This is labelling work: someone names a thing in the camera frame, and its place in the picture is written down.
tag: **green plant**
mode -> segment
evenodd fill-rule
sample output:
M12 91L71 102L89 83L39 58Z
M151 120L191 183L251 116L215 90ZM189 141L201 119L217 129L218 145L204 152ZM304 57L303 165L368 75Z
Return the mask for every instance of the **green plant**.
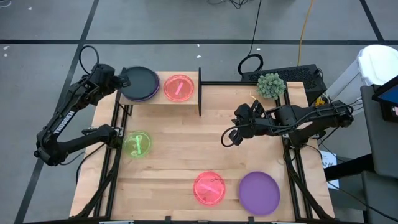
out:
M258 79L257 92L264 98L278 99L278 96L283 94L286 89L285 83L279 78L278 73L268 73L265 76L261 75Z

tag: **wooden table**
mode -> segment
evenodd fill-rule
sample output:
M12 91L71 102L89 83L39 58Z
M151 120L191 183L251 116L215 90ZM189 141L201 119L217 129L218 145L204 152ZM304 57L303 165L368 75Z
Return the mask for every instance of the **wooden table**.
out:
M288 83L288 89L292 105L307 106L302 83ZM234 110L242 103L253 102L250 94L266 110L275 107L274 100L257 95L256 86L203 86L201 117L193 105L134 105L126 134L147 131L153 146L142 159L123 153L111 218L164 220L171 215L173 220L246 221L251 214L239 203L238 184L247 173L259 170L276 180L281 198L272 215L254 217L255 220L293 221L281 137L245 139L239 147L231 148L220 143L221 133L233 125ZM111 122L114 99L115 94L99 102L93 126ZM315 140L308 144L317 147ZM88 147L86 155L98 146ZM78 213L96 191L104 152L100 150L83 164L70 215ZM309 191L334 216L319 153L309 147L301 152ZM215 207L200 205L193 196L193 181L207 170L219 173L226 182L225 198ZM302 194L298 188L297 192L301 216L305 217Z

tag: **green bowl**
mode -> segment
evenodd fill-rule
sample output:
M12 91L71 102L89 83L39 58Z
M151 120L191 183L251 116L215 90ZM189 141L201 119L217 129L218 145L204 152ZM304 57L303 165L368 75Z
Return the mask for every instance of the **green bowl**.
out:
M142 158L150 151L152 140L145 131L134 131L124 138L123 150L132 158Z

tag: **table leg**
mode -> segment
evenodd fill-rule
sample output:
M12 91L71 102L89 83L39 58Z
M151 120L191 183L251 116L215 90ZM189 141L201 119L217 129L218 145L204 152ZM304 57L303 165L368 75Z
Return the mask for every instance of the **table leg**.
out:
M374 171L372 154L358 157L356 159L327 167L325 172L326 181L340 179L349 175L360 174L362 171Z

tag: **purple plate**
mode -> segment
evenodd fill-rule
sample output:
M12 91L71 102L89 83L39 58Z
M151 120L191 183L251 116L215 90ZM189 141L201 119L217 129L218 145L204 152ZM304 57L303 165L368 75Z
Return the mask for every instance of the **purple plate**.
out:
M280 201L276 181L263 172L251 172L239 184L241 205L253 215L269 215L276 210Z

